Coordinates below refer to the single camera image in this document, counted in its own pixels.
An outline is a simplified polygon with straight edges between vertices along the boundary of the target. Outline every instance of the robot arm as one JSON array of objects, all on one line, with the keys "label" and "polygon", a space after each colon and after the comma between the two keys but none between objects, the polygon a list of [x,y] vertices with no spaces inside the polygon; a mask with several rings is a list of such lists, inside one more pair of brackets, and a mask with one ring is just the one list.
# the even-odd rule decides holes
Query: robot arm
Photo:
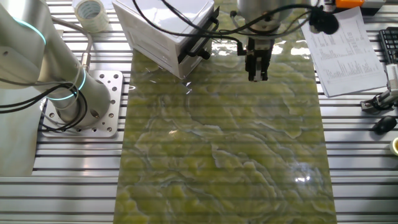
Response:
[{"label": "robot arm", "polygon": [[[70,91],[47,95],[66,123],[81,114],[84,119],[79,126],[93,124],[109,108],[108,89],[88,74],[59,36],[44,0],[0,0],[0,78],[32,84],[42,93],[58,84],[35,85],[37,82],[73,83],[81,93],[77,99]],[[0,88],[24,87],[0,82]],[[79,106],[83,105],[82,95],[86,108]]]},{"label": "robot arm", "polygon": [[[22,20],[13,18],[2,4],[0,21],[1,33],[7,34],[0,35],[0,78],[18,83],[37,82],[44,56],[45,39]],[[25,87],[0,82],[0,88]]]},{"label": "robot arm", "polygon": [[[249,23],[267,12],[297,3],[297,0],[238,0],[238,12],[232,12],[231,18],[233,19],[235,15],[239,15],[244,17],[246,23]],[[300,3],[309,4],[306,1],[301,1]],[[247,34],[251,34],[247,39],[245,55],[249,81],[268,80],[267,70],[275,43],[275,40],[270,35],[278,33],[281,22],[288,18],[291,12],[292,10],[285,10],[266,17],[246,30]],[[333,34],[338,30],[337,19],[332,14],[323,12],[322,7],[311,12],[310,25],[315,27],[315,32],[323,31],[327,34]]]}]

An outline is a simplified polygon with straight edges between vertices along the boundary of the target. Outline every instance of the marble surface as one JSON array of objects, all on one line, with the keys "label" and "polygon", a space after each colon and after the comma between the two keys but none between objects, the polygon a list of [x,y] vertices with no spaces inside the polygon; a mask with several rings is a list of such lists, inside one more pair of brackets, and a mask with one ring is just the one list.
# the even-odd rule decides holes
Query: marble surface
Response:
[{"label": "marble surface", "polygon": [[[216,2],[233,28],[235,1]],[[226,40],[186,80],[135,52],[114,223],[336,223],[301,32],[276,40],[269,77],[248,82]]]}]

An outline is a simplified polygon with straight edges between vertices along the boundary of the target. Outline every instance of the black clamp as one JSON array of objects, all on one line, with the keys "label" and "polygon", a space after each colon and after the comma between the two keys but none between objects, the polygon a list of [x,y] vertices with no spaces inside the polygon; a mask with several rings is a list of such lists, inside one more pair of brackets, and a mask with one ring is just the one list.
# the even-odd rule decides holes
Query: black clamp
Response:
[{"label": "black clamp", "polygon": [[[212,13],[212,15],[209,17],[209,19],[207,20],[207,22],[205,23],[205,25],[203,26],[204,29],[209,29],[210,26],[212,24],[214,24],[214,27],[212,28],[211,31],[215,32],[219,25],[220,22],[218,21],[217,17],[220,14],[220,7],[217,7],[217,9]],[[189,57],[202,57],[205,60],[208,60],[210,58],[210,53],[207,52],[204,47],[205,45],[208,43],[208,41],[210,40],[209,37],[205,37],[203,38],[202,42],[200,43],[200,45],[195,49],[192,50],[192,48],[194,48],[194,46],[196,46],[196,44],[198,43],[198,41],[200,39],[202,39],[203,37],[192,37],[188,43],[186,43],[184,49],[182,50],[182,52],[180,53],[180,55],[178,56],[178,63],[181,63],[184,58],[188,55]]]}]

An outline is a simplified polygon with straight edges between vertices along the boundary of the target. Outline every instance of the black cable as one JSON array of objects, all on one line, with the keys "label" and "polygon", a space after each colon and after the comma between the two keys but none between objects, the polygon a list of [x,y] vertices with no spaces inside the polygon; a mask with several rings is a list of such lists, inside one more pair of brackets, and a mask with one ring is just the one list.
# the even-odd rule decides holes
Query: black cable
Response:
[{"label": "black cable", "polygon": [[229,37],[229,36],[223,36],[223,35],[206,35],[206,34],[181,34],[181,33],[176,33],[176,32],[171,32],[169,30],[165,30],[159,26],[157,26],[156,24],[154,24],[152,21],[150,21],[145,15],[144,13],[141,11],[141,9],[139,8],[137,1],[136,0],[132,0],[132,3],[134,4],[134,6],[136,7],[138,13],[141,15],[141,17],[149,24],[151,25],[153,28],[165,32],[166,34],[170,34],[170,35],[176,35],[179,37],[206,37],[206,38],[219,38],[219,39],[227,39],[227,40],[233,40],[236,41],[238,43],[238,47],[240,47],[239,45],[242,45],[242,49],[243,49],[243,44],[240,40],[238,40],[237,38],[234,37]]},{"label": "black cable", "polygon": [[[84,102],[84,107],[85,110],[83,112],[83,114],[80,116],[80,113],[77,113],[77,115],[67,124],[65,124],[62,127],[59,128],[51,128],[50,126],[47,126],[45,124],[41,124],[43,127],[47,128],[42,130],[43,132],[50,132],[50,131],[66,131],[68,129],[74,128],[76,125],[78,125],[81,121],[83,121],[83,119],[85,118],[87,111],[88,111],[88,105],[87,105],[87,99],[85,98],[84,94],[79,91],[79,96],[81,96],[83,98],[83,102]],[[81,102],[79,101],[79,111],[81,110]]]},{"label": "black cable", "polygon": [[257,22],[265,19],[266,17],[272,16],[272,15],[278,13],[278,12],[282,12],[282,11],[289,10],[289,9],[298,9],[298,8],[317,9],[317,7],[314,7],[314,6],[311,6],[311,5],[308,5],[308,4],[291,4],[291,5],[288,5],[288,6],[282,6],[282,7],[277,8],[277,9],[271,11],[271,12],[268,12],[268,13],[258,17],[257,19],[255,19],[255,20],[253,20],[251,22],[248,22],[244,26],[238,27],[238,28],[236,28],[234,30],[223,30],[223,32],[220,32],[220,30],[219,30],[218,32],[213,32],[213,31],[210,31],[210,30],[207,30],[207,29],[204,29],[202,27],[199,27],[199,26],[195,25],[186,16],[184,16],[180,11],[178,11],[176,8],[174,8],[172,5],[170,5],[166,0],[161,0],[161,1],[163,2],[163,4],[165,4],[165,6],[170,11],[172,11],[176,16],[178,16],[182,21],[184,21],[188,25],[196,28],[199,31],[202,31],[202,32],[205,32],[205,33],[208,33],[208,34],[214,34],[214,35],[228,35],[228,34],[236,34],[236,33],[241,34],[241,35],[247,35],[247,34],[244,34],[244,33],[239,33],[239,31],[247,29],[247,28],[251,27],[252,25],[256,24]]},{"label": "black cable", "polygon": [[41,94],[29,99],[29,100],[25,100],[25,101],[20,102],[20,103],[14,103],[14,104],[11,104],[11,105],[0,105],[0,108],[13,108],[13,107],[16,107],[16,106],[25,105],[27,103],[30,103],[30,102],[36,100],[36,99],[41,100],[43,97],[47,96],[48,94],[52,93],[53,91],[58,90],[59,88],[66,88],[66,86],[68,86],[68,85],[67,84],[60,84],[60,85],[57,85],[57,86],[55,86],[53,88],[48,89],[47,91],[45,91],[45,92],[43,92],[43,93],[41,93]]}]

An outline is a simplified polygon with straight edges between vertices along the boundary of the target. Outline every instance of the aluminum table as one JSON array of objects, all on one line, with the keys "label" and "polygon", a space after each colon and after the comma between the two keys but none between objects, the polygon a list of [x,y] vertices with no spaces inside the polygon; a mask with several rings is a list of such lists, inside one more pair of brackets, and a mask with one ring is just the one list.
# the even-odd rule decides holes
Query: aluminum table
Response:
[{"label": "aluminum table", "polygon": [[[53,16],[78,23],[71,0],[47,2]],[[225,4],[236,4],[236,0]],[[110,29],[94,36],[91,69],[124,74],[116,139],[54,141],[39,135],[32,177],[0,178],[0,224],[112,223],[132,51],[116,13],[109,11],[109,17]],[[398,1],[387,1],[375,16],[364,20],[384,63],[377,35],[380,29],[398,26]],[[64,41],[80,57],[86,38],[75,30],[56,28],[64,30]],[[395,110],[373,116],[362,113],[359,106],[361,100],[386,89],[328,99],[318,78],[317,87],[338,223],[398,223],[398,157],[388,148],[398,137],[398,129],[383,136],[369,131],[383,116],[398,114]]]}]

